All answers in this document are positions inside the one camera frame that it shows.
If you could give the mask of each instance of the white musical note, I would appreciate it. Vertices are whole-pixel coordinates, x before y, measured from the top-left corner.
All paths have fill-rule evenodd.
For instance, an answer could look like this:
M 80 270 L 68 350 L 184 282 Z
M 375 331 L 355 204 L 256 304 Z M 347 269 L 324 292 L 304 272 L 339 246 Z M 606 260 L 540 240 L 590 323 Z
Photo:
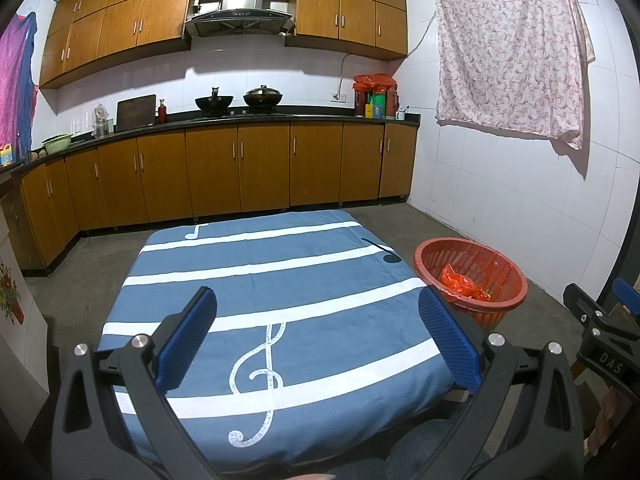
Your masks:
M 209 224 L 196 225 L 195 231 L 193 233 L 184 235 L 184 237 L 187 238 L 187 240 L 195 240 L 198 237 L 198 231 L 200 230 L 201 227 L 204 227 L 205 225 L 209 225 Z
M 276 382 L 278 383 L 278 388 L 281 388 L 283 386 L 284 383 L 282 381 L 282 377 L 280 376 L 279 373 L 273 371 L 273 362 L 271 360 L 271 346 L 276 344 L 278 340 L 282 337 L 282 334 L 284 334 L 284 329 L 286 328 L 286 325 L 287 325 L 286 323 L 281 323 L 280 328 L 278 329 L 278 333 L 273 338 L 271 338 L 271 329 L 273 325 L 267 325 L 267 333 L 266 333 L 264 343 L 257 346 L 253 350 L 247 352 L 241 358 L 239 358 L 238 361 L 236 361 L 236 364 L 234 364 L 234 367 L 231 370 L 231 374 L 229 375 L 229 386 L 231 387 L 231 391 L 234 394 L 240 393 L 240 391 L 238 390 L 238 387 L 236 386 L 236 374 L 238 373 L 238 369 L 241 367 L 242 363 L 244 363 L 249 357 L 256 355 L 258 352 L 261 352 L 262 350 L 264 350 L 267 366 L 266 368 L 260 368 L 258 370 L 254 370 L 253 372 L 251 372 L 251 374 L 249 375 L 249 378 L 252 380 L 258 375 L 266 375 L 268 390 L 273 390 L 274 388 L 274 385 L 273 385 L 274 377 L 276 378 Z M 260 430 L 258 430 L 258 433 L 256 433 L 254 436 L 252 436 L 248 440 L 243 440 L 244 434 L 242 434 L 242 431 L 233 430 L 229 433 L 229 436 L 228 436 L 229 443 L 234 447 L 252 446 L 256 442 L 259 442 L 267 433 L 267 431 L 269 431 L 272 420 L 273 420 L 273 410 L 269 410 L 266 416 L 264 417 L 264 422 L 262 423 Z

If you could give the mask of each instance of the red plastic bag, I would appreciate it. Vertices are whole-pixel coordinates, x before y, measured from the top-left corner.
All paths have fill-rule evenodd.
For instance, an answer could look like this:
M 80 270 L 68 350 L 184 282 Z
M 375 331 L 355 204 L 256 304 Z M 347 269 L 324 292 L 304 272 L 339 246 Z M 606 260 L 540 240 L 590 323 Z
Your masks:
M 388 74 L 357 75 L 353 78 L 353 89 L 363 92 L 383 94 L 393 87 L 398 90 L 398 83 Z
M 447 264 L 442 269 L 440 281 L 444 286 L 452 288 L 463 296 L 479 301 L 491 301 L 491 296 L 474 283 L 474 280 L 464 274 L 457 274 L 451 264 Z

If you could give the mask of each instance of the red plastic basket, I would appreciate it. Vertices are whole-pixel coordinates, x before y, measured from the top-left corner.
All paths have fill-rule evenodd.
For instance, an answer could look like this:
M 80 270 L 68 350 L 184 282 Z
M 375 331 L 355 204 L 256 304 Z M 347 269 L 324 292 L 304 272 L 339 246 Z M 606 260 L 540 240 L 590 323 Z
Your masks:
M 447 264 L 489 291 L 491 301 L 474 300 L 444 286 L 439 277 Z M 433 238 L 421 243 L 414 253 L 414 269 L 425 283 L 437 286 L 456 310 L 471 314 L 487 332 L 527 295 L 527 279 L 516 264 L 491 247 L 463 238 Z

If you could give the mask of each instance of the white stripe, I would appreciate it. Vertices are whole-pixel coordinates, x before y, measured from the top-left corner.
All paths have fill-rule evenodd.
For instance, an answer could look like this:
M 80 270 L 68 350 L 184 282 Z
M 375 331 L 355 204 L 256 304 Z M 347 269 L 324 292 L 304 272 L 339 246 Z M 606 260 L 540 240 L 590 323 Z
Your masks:
M 178 418 L 247 415 L 249 413 L 265 413 L 270 410 L 284 410 L 365 388 L 408 370 L 439 353 L 433 339 L 428 339 L 379 361 L 307 383 L 245 394 L 171 397 L 167 400 Z M 121 412 L 132 415 L 136 413 L 128 394 L 116 392 L 116 399 Z
M 165 274 L 150 274 L 147 276 L 127 276 L 122 286 L 127 285 L 150 285 L 152 283 L 170 282 L 192 282 L 195 280 L 210 280 L 211 278 L 226 278 L 227 276 L 241 276 L 244 274 L 258 274 L 260 272 L 271 272 L 274 270 L 297 269 L 318 264 L 340 262 L 351 260 L 361 256 L 369 256 L 382 251 L 377 246 L 360 247 L 343 251 L 341 253 L 321 254 L 320 256 L 306 256 L 304 258 L 293 258 L 281 262 L 270 262 L 267 264 L 247 264 L 236 267 L 223 267 L 221 269 L 188 270 L 185 272 L 168 272 Z
M 254 326 L 267 326 L 270 324 L 290 323 L 311 317 L 327 316 L 342 310 L 349 310 L 376 301 L 388 300 L 399 296 L 414 288 L 424 286 L 420 278 L 409 278 L 404 282 L 392 283 L 373 290 L 366 290 L 350 296 L 343 296 L 333 300 L 319 301 L 300 306 L 268 310 L 265 312 L 252 312 L 250 314 L 237 314 L 236 316 L 218 317 L 209 328 L 211 332 L 226 332 L 239 328 L 251 328 Z M 160 325 L 159 322 L 110 322 L 105 323 L 102 334 L 135 336 L 137 334 L 152 334 Z
M 270 231 L 258 231 L 255 233 L 240 233 L 237 235 L 220 236 L 216 238 L 201 238 L 200 240 L 180 240 L 178 242 L 167 242 L 164 244 L 146 245 L 140 251 L 141 253 L 149 251 L 162 251 L 165 249 L 175 249 L 176 247 L 196 247 L 199 245 L 221 244 L 225 242 L 241 242 L 243 240 L 259 240 L 262 238 L 275 238 L 277 236 L 297 235 L 302 233 L 315 233 L 318 231 L 329 231 L 331 229 L 339 229 L 342 227 L 359 226 L 357 222 L 337 222 L 333 224 L 323 225 L 305 225 L 300 227 L 287 227 L 286 229 L 274 229 Z

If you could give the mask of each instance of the metal screw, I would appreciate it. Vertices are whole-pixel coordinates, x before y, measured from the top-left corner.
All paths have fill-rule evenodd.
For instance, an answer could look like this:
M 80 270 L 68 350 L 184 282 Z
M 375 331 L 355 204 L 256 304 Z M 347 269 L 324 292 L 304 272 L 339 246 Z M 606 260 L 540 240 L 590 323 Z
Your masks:
M 134 348 L 144 348 L 149 342 L 149 337 L 146 334 L 138 334 L 131 340 L 131 346 Z
M 487 339 L 492 346 L 502 346 L 505 343 L 504 336 L 502 334 L 498 334 L 497 332 L 489 334 L 489 337 Z
M 79 345 L 76 345 L 76 347 L 74 348 L 74 354 L 76 354 L 77 356 L 84 355 L 88 351 L 89 351 L 89 347 L 85 343 L 80 343 Z
M 549 343 L 547 347 L 549 348 L 549 351 L 552 354 L 558 355 L 562 353 L 562 345 L 560 343 L 556 343 L 555 341 L 552 341 L 551 343 Z

